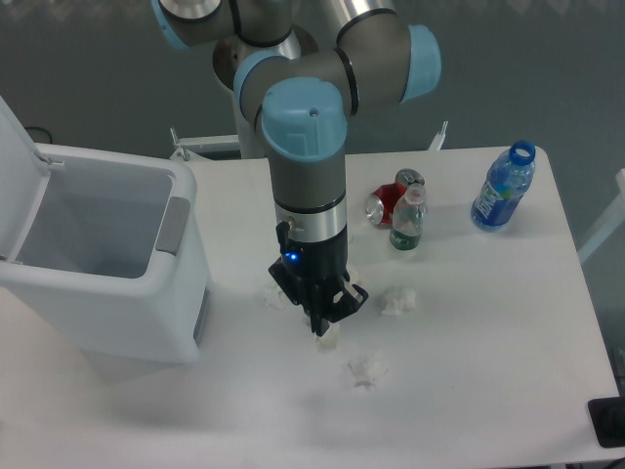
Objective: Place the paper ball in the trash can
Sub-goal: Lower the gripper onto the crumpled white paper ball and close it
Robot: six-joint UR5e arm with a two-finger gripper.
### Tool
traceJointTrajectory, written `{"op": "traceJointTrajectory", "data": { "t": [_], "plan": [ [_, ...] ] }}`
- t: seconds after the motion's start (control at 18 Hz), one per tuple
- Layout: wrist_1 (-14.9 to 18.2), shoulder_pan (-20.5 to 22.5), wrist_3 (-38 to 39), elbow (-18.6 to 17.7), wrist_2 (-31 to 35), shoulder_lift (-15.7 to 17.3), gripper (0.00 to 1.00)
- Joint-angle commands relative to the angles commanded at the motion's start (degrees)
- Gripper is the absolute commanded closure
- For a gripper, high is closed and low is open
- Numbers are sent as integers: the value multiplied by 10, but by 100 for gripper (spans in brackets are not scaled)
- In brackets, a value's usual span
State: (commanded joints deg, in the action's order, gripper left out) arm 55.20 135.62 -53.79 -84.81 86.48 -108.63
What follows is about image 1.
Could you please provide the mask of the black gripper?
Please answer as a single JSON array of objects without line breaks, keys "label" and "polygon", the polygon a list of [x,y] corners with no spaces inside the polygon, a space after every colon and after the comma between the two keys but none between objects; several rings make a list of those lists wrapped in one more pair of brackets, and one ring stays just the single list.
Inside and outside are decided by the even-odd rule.
[{"label": "black gripper", "polygon": [[347,232],[320,242],[302,242],[278,231],[280,257],[269,273],[287,298],[304,308],[316,336],[323,336],[329,322],[341,321],[369,298],[361,286],[351,282],[347,269]]}]

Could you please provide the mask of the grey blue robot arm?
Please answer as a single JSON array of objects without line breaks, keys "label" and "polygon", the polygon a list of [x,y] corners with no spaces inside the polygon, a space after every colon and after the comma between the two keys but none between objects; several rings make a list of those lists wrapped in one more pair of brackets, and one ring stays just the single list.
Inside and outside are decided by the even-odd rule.
[{"label": "grey blue robot arm", "polygon": [[441,76],[434,34],[403,21],[390,1],[326,1],[335,45],[289,58],[287,1],[156,1],[167,40],[193,47],[234,37],[234,101],[271,174],[279,258],[270,274],[301,306],[312,333],[354,314],[367,292],[348,274],[345,142],[348,121],[368,109],[432,92]]}]

